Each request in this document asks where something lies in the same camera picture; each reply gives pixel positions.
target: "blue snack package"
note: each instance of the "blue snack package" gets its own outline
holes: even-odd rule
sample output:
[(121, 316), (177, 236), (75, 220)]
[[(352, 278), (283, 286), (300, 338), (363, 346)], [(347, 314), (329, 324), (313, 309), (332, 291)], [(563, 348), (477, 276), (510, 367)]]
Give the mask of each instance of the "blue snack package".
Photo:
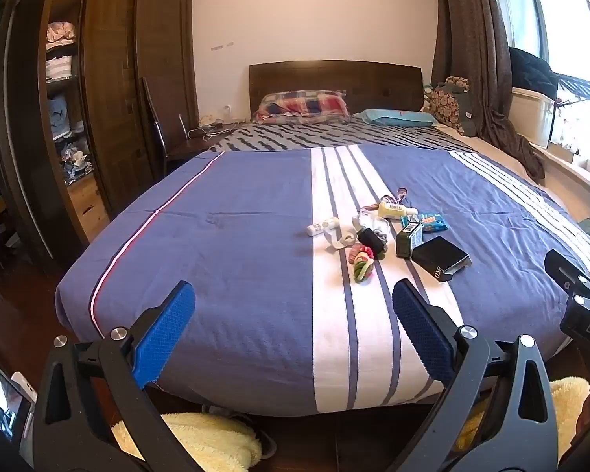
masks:
[(409, 214), (400, 218), (403, 227), (406, 227), (409, 222), (417, 222), (422, 224), (423, 232), (439, 232), (448, 230), (448, 224), (444, 217), (438, 212), (425, 212), (423, 214)]

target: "bed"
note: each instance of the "bed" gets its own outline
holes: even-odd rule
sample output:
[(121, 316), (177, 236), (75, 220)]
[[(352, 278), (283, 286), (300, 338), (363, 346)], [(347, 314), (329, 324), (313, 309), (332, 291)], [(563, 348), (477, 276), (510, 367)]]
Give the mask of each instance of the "bed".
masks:
[[(421, 74), (384, 66), (252, 66), (251, 105), (256, 94), (306, 86), (345, 90), (352, 111), (416, 109)], [(327, 131), (342, 141), (286, 140), (274, 151), (225, 145), (174, 171), (118, 215), (61, 280), (61, 322), (80, 339), (99, 339), (187, 280), (197, 308), (158, 386), (261, 415), (384, 406), (441, 391), (393, 314), (390, 293), (401, 278), (459, 325), (493, 339), (531, 334), (546, 358), (556, 353), (566, 342), (566, 295), (544, 272), (544, 255), (556, 249), (590, 276), (590, 238), (485, 142), (441, 127), (355, 125), (246, 127), (230, 136), (234, 144), (243, 138), (257, 149), (250, 139), (269, 131), (313, 141)], [(406, 143), (379, 143), (380, 132)], [(363, 284), (352, 280), (345, 251), (332, 250), (323, 234), (306, 235), (307, 225), (329, 216), (347, 232), (360, 208), (398, 187), (408, 189), (408, 205), (444, 213), (445, 237), (472, 258), (452, 281), (395, 257), (397, 223), (389, 253)]]

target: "blue pillow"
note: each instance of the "blue pillow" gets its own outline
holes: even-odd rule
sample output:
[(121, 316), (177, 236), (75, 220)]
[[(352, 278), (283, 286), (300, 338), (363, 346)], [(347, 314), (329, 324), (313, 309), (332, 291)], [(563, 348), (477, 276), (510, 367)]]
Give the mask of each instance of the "blue pillow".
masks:
[(425, 127), (437, 122), (430, 113), (405, 110), (365, 110), (357, 117), (368, 124), (399, 125), (401, 127)]

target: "wardrobe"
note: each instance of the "wardrobe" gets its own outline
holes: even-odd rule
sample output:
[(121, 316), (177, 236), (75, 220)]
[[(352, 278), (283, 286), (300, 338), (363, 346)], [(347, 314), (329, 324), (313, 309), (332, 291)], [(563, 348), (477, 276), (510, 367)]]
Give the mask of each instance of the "wardrobe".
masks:
[(66, 271), (159, 181), (152, 76), (183, 94), (197, 127), (192, 0), (3, 1), (0, 188), (47, 271)]

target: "plastic storage bin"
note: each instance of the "plastic storage bin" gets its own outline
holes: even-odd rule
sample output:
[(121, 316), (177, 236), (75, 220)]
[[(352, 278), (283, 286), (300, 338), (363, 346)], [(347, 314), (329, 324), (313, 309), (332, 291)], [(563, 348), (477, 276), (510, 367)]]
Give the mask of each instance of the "plastic storage bin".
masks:
[(547, 147), (553, 121), (554, 101), (539, 92), (514, 87), (509, 120), (530, 142)]

